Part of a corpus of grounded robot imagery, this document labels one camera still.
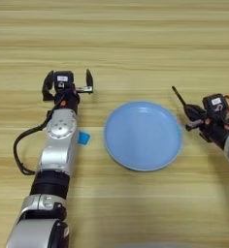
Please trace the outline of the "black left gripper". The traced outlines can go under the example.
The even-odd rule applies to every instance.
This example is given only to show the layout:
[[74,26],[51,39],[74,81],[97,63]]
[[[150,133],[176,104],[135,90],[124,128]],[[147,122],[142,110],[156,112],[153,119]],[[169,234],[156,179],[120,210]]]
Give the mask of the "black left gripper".
[[50,71],[43,83],[42,94],[44,101],[54,100],[54,110],[70,109],[74,113],[78,112],[78,105],[80,103],[81,93],[93,93],[93,77],[89,69],[86,69],[86,86],[77,87],[75,84],[67,84],[64,86],[57,86],[55,88],[55,95],[50,93],[53,86],[53,71]]

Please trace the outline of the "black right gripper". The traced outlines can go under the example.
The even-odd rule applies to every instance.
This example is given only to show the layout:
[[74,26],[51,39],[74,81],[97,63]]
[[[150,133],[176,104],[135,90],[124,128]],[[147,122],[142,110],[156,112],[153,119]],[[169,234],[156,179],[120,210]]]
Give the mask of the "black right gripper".
[[198,129],[200,137],[206,142],[213,142],[220,149],[224,149],[229,137],[229,121],[208,116],[206,111],[197,105],[186,104],[183,109],[187,118],[192,122],[185,125],[187,131]]

